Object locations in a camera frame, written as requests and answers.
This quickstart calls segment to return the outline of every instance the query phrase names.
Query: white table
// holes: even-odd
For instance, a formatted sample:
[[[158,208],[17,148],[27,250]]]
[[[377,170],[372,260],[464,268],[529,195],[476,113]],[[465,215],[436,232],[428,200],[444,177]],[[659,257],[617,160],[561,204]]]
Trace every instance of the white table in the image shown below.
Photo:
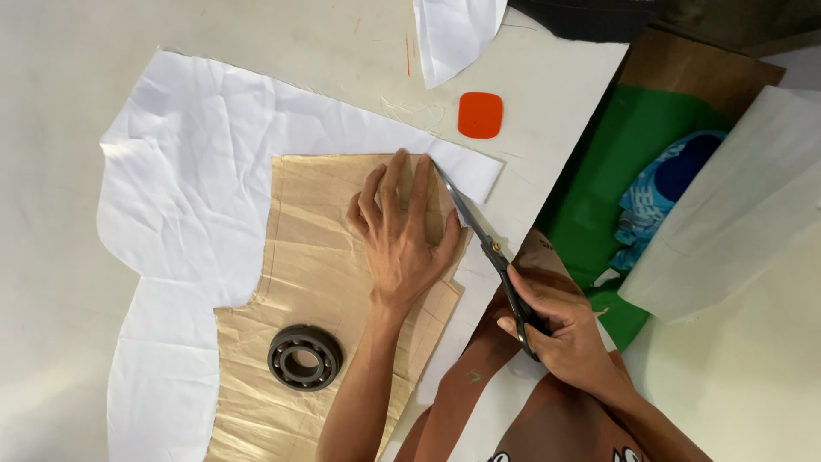
[[[97,140],[158,46],[265,73],[500,159],[506,166],[479,209],[513,257],[626,46],[556,39],[514,11],[503,24],[477,62],[425,90],[410,0],[0,6],[0,210],[13,244],[0,258],[9,312],[0,338],[15,351],[0,363],[0,460],[105,459],[105,384],[137,276],[97,239]],[[497,137],[457,132],[466,91],[502,97]],[[475,243],[455,282],[464,295],[398,438],[433,399],[498,285]]]

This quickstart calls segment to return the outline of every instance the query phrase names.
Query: blue fabric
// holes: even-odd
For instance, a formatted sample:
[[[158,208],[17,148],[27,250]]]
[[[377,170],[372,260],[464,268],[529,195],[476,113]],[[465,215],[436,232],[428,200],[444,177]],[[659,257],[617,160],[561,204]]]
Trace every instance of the blue fabric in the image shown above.
[[[618,203],[624,211],[615,236],[629,247],[616,252],[611,265],[633,269],[676,201],[726,137],[714,130],[692,133],[668,146],[639,173]]]

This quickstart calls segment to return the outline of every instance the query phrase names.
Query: metal ring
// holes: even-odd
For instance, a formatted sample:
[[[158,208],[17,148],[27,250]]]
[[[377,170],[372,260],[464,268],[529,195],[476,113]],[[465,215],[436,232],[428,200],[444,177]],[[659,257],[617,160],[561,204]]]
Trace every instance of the metal ring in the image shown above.
[[[305,351],[316,358],[317,365],[306,367],[294,355]],[[317,391],[330,385],[342,368],[342,349],[325,330],[299,324],[280,330],[268,349],[268,369],[288,388]]]

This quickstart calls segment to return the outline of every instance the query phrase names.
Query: left hand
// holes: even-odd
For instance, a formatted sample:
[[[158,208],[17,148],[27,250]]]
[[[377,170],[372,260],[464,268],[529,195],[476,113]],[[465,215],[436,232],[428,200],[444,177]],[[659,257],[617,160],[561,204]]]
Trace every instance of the left hand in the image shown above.
[[[433,287],[453,263],[460,233],[454,209],[447,217],[439,245],[431,246],[425,240],[431,163],[427,155],[416,165],[408,210],[400,209],[397,184],[406,158],[407,151],[400,149],[387,168],[379,165],[371,172],[362,191],[351,198],[347,214],[348,221],[365,240],[368,267],[374,279],[371,309],[383,311],[381,314],[398,325],[405,320],[416,299]],[[377,187],[381,210],[375,200]]]

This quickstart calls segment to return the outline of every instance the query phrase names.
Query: black fabric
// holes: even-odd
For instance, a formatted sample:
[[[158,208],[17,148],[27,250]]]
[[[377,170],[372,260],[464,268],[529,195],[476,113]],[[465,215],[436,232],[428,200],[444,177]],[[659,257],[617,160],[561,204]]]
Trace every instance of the black fabric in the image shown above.
[[[508,0],[554,35],[585,42],[629,44],[655,11],[654,0]]]

